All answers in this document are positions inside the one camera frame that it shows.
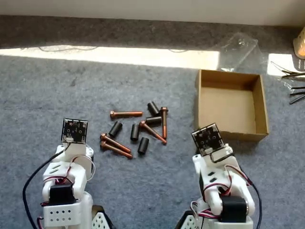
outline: ventilation holes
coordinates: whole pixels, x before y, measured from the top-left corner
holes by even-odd
[[[56,169],[56,168],[58,168],[60,165],[56,165],[56,166],[54,166],[52,169]]]
[[[58,171],[58,169],[55,169],[55,170],[51,171],[50,174],[55,173],[57,171]]]

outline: cardboard box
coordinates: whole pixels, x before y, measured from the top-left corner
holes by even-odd
[[[269,134],[260,75],[199,70],[195,129],[216,123],[224,139],[260,141]]]

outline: black cylinder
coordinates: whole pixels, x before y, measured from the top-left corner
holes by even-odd
[[[162,123],[162,117],[156,116],[156,117],[147,117],[145,120],[147,125],[157,125]]]
[[[148,138],[143,137],[141,139],[141,142],[140,142],[140,145],[139,145],[139,148],[138,148],[138,153],[139,154],[145,154],[146,153],[146,150],[147,150],[147,147],[148,147],[148,143],[149,143],[149,139]]]
[[[152,114],[152,116],[157,116],[160,114],[160,109],[156,106],[156,104],[153,101],[147,104],[147,108],[149,112]]]
[[[116,137],[118,133],[122,130],[123,124],[119,122],[115,122],[111,130],[109,131],[110,137]]]
[[[138,141],[138,139],[139,139],[139,125],[137,125],[137,124],[132,125],[132,133],[130,135],[130,139],[132,141]]]

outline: circuit board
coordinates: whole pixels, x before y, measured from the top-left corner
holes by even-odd
[[[61,142],[85,144],[88,121],[64,118]]]
[[[192,132],[192,137],[198,150],[203,155],[225,148],[224,141],[215,123]]]

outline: long bolt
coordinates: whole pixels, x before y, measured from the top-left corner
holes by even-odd
[[[128,154],[125,151],[122,151],[122,150],[120,150],[118,148],[115,148],[114,146],[111,146],[111,145],[107,144],[106,141],[102,141],[101,142],[101,147],[102,147],[102,149],[111,149],[114,152],[127,157],[128,159],[132,159],[132,155],[131,154]]]
[[[167,117],[167,112],[168,109],[166,106],[161,107],[160,109],[161,114],[162,114],[162,137],[164,139],[167,138],[167,125],[166,125],[166,117]]]
[[[116,147],[120,148],[121,150],[125,151],[126,153],[131,153],[131,149],[127,148],[126,146],[123,146],[122,144],[118,143],[117,141],[114,141],[113,139],[109,138],[106,134],[101,134],[101,141],[110,142]]]
[[[153,129],[151,129],[146,123],[145,121],[140,121],[139,126],[142,128],[145,128],[146,130],[148,130],[149,133],[151,133],[152,135],[154,135],[156,138],[158,138],[159,140],[162,141],[162,143],[164,145],[166,145],[167,141],[162,138],[157,132],[155,132]]]
[[[110,118],[117,118],[117,117],[139,117],[142,116],[142,111],[130,111],[130,112],[114,112],[110,111]]]

